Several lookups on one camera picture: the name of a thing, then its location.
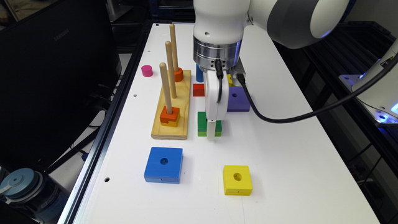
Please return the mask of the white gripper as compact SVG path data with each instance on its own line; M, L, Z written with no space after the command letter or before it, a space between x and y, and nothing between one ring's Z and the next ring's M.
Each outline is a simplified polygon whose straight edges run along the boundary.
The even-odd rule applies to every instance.
M207 70L204 74L205 112L207 118L207 139L215 138L216 121L224 120L228 109L229 83L226 70L223 70L222 81L218 79L216 70Z

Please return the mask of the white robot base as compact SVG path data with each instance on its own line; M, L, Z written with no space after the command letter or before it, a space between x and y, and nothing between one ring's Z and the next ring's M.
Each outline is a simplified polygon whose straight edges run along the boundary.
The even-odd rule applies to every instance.
M396 56L397 42L394 42L367 72L359 75L340 75L339 79L349 91L355 91L375 77ZM357 99L378 126L397 126L397 67Z

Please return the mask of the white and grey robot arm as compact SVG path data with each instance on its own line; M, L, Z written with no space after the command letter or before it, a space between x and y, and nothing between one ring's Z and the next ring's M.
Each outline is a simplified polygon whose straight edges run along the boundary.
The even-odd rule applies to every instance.
M348 0L195 0L193 59L205 83L206 136L215 137L217 121L225 119L229 83L237 72L244 29L258 26L290 49L326 37L343 16Z

